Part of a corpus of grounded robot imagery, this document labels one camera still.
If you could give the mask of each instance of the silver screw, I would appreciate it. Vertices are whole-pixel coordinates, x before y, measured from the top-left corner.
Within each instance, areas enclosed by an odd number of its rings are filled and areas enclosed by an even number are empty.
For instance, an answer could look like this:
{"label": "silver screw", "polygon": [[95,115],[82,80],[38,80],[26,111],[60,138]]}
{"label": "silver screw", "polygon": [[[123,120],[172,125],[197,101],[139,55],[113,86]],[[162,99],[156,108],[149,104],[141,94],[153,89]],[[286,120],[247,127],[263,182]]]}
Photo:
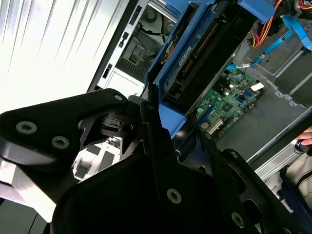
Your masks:
{"label": "silver screw", "polygon": [[56,136],[52,139],[52,145],[55,148],[60,150],[64,150],[69,146],[69,139],[64,136]]}
{"label": "silver screw", "polygon": [[168,189],[167,197],[173,204],[180,204],[182,201],[180,193],[175,189]]}
{"label": "silver screw", "polygon": [[286,234],[293,234],[288,228],[284,228],[284,232],[285,232]]}
{"label": "silver screw", "polygon": [[35,133],[38,129],[37,125],[35,125],[34,123],[29,122],[29,121],[19,122],[15,126],[15,128],[18,132],[26,134],[26,135],[30,135],[32,133]]}
{"label": "silver screw", "polygon": [[243,220],[242,216],[240,216],[239,213],[233,212],[232,213],[232,220],[241,229],[245,228],[245,221]]}
{"label": "silver screw", "polygon": [[116,98],[118,101],[122,101],[122,97],[119,96],[119,95],[115,95],[115,98]]}

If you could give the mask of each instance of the blue drive cage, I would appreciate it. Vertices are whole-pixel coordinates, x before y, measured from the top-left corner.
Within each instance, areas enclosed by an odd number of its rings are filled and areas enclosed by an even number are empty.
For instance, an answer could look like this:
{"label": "blue drive cage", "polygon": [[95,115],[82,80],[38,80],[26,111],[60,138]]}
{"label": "blue drive cage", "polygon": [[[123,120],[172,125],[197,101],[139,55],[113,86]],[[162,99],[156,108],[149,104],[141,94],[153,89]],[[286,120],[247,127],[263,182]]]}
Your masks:
{"label": "blue drive cage", "polygon": [[[179,14],[180,17],[179,21],[175,25],[171,34],[168,36],[166,42],[164,43],[162,49],[158,53],[151,67],[148,69],[145,76],[145,85],[147,85],[149,81],[149,75],[152,68],[156,66],[157,63],[159,63],[159,60],[162,57],[161,55],[164,54],[164,51],[168,48],[169,43],[173,38],[173,35],[177,32],[177,30],[179,30],[181,22],[184,21],[184,17],[189,5],[191,3],[199,4],[198,9],[194,13],[188,26],[184,30],[174,50],[171,52],[170,56],[164,63],[163,67],[161,68],[160,72],[153,82],[158,86],[159,89],[159,115],[162,125],[164,128],[169,130],[171,137],[173,138],[186,122],[186,116],[185,113],[181,113],[175,110],[174,108],[162,101],[162,98],[164,96],[164,85],[166,84],[168,78],[176,73],[180,61],[183,59],[183,56],[186,55],[187,50],[190,48],[190,44],[195,45],[198,41],[198,37],[203,34],[201,32],[204,32],[205,29],[207,29],[210,23],[213,21],[214,14],[212,11],[214,11],[216,4],[215,0],[198,0],[192,2],[188,2],[185,0],[167,0],[165,2],[166,7],[176,14]],[[258,17],[262,22],[268,21],[275,12],[275,8],[266,0],[238,0],[237,4]]]}

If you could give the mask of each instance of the orange wire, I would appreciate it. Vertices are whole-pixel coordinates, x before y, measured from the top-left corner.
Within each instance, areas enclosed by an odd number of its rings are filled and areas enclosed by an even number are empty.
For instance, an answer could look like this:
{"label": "orange wire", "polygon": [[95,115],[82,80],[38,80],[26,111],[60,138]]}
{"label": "orange wire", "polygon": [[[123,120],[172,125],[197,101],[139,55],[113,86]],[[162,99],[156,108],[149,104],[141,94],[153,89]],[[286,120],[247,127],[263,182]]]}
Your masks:
{"label": "orange wire", "polygon": [[303,10],[309,10],[309,9],[312,9],[312,6],[307,6],[307,7],[305,7],[305,6],[302,6],[302,4],[304,4],[304,2],[303,2],[303,1],[299,2],[299,6],[300,6],[300,8],[301,8],[301,9],[303,9]]}
{"label": "orange wire", "polygon": [[256,43],[255,43],[255,36],[254,36],[254,32],[253,32],[253,31],[251,31],[251,34],[252,34],[252,37],[253,37],[253,45],[252,45],[252,47],[255,47]]}
{"label": "orange wire", "polygon": [[[281,2],[282,2],[282,0],[278,0],[278,2],[275,5],[275,9],[278,8],[278,6],[280,5]],[[260,42],[257,44],[257,46],[261,45],[263,43],[263,41],[265,40],[265,38],[267,37],[267,35],[268,35],[269,31],[270,31],[271,25],[272,25],[272,21],[273,21],[273,16],[270,18],[269,23],[267,24],[267,28],[265,29],[264,34],[262,36],[260,35]]]}
{"label": "orange wire", "polygon": [[303,10],[309,10],[309,9],[312,9],[312,6],[309,6],[309,7],[301,7],[301,9],[303,9]]}

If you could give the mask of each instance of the motherboard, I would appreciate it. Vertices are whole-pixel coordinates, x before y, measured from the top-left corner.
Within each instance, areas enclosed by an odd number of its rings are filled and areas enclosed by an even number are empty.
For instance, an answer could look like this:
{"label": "motherboard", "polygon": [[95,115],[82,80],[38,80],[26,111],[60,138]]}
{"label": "motherboard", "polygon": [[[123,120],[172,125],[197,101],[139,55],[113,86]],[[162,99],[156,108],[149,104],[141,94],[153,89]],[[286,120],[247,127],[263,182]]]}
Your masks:
{"label": "motherboard", "polygon": [[255,111],[255,103],[263,85],[239,70],[226,71],[197,108],[202,130],[214,138],[223,135],[247,111]]}

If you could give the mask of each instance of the finger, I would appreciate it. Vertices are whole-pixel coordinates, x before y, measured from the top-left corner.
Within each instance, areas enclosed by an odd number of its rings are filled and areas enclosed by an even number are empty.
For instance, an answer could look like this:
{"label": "finger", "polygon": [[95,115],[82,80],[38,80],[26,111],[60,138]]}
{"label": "finger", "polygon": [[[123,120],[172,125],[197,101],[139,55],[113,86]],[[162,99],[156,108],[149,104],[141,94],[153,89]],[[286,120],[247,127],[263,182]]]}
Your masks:
{"label": "finger", "polygon": [[312,126],[304,131],[304,133],[310,133],[310,132],[312,132]]}
{"label": "finger", "polygon": [[310,133],[303,133],[303,134],[300,134],[298,137],[296,137],[295,140],[302,140],[302,139],[310,139],[312,138],[312,132]]}
{"label": "finger", "polygon": [[302,145],[312,145],[312,139],[304,140],[301,144]]}

